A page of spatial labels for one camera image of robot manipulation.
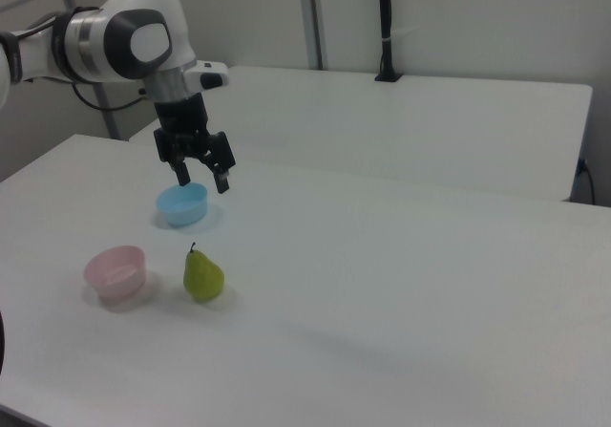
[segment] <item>plastic bowl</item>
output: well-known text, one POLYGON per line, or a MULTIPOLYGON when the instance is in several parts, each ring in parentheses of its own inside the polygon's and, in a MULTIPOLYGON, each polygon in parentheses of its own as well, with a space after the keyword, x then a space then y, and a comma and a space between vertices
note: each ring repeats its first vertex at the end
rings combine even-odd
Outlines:
POLYGON ((85 280, 103 298, 120 298, 144 284, 144 252, 136 246, 118 246, 95 255, 85 266, 85 280))
POLYGON ((200 183, 175 185, 157 197, 157 209, 168 224, 183 226, 203 218, 208 211, 208 190, 200 183))

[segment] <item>wall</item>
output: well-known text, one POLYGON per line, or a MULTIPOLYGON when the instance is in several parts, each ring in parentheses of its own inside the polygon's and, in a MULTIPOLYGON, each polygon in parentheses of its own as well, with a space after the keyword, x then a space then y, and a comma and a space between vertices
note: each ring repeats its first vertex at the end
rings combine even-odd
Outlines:
MULTIPOLYGON (((106 0, 75 0, 102 5, 106 0)), ((308 68, 300 0, 180 0, 200 59, 264 67, 308 68)), ((137 97, 137 85, 104 85, 112 105, 137 97)), ((157 116, 151 103, 114 113, 123 139, 157 116)))
MULTIPOLYGON (((62 0, 0 0, 0 31, 23 30, 58 10, 62 0)), ((12 87, 0 111, 0 181, 75 133, 107 137, 101 117, 70 87, 44 80, 12 87)))
MULTIPOLYGON (((611 205, 609 0, 392 0, 395 68, 594 87, 583 144, 599 203, 611 205)), ((378 0, 321 0, 328 68, 377 72, 378 0)), ((586 180, 576 198, 589 203, 586 180)))

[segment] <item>pear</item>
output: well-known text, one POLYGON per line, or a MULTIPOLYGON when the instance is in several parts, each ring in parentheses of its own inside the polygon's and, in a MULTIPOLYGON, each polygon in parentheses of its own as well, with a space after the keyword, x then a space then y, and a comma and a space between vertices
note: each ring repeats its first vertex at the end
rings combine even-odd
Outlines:
POLYGON ((182 283, 195 301, 209 300, 221 293, 225 276, 208 257, 193 250, 194 246, 195 243, 187 253, 182 283))

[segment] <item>white table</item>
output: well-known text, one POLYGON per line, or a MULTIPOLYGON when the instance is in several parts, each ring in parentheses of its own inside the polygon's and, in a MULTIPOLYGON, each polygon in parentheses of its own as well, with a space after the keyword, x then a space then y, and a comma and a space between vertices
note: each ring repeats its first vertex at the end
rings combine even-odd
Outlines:
POLYGON ((243 160, 175 230, 174 180, 152 146, 77 136, 0 183, 0 404, 53 427, 608 425, 608 209, 243 160), (226 275, 205 305, 193 241, 226 275), (104 306, 82 269, 121 244, 150 281, 104 306))
MULTIPOLYGON (((584 85, 234 67, 204 93, 241 159, 561 201, 592 89, 584 85)), ((158 121, 131 141, 154 144, 158 121)))

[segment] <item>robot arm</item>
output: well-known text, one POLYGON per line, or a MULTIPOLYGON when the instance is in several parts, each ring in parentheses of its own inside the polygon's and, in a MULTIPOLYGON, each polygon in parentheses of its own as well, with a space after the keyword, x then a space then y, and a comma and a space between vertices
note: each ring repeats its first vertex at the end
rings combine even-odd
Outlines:
POLYGON ((208 133, 201 91, 228 83, 224 64, 196 59, 180 0, 108 0, 52 16, 25 32, 0 33, 0 107, 9 83, 51 77, 71 83, 142 80, 155 103, 159 158, 190 182, 185 158, 214 173, 220 193, 235 160, 223 132, 208 133))

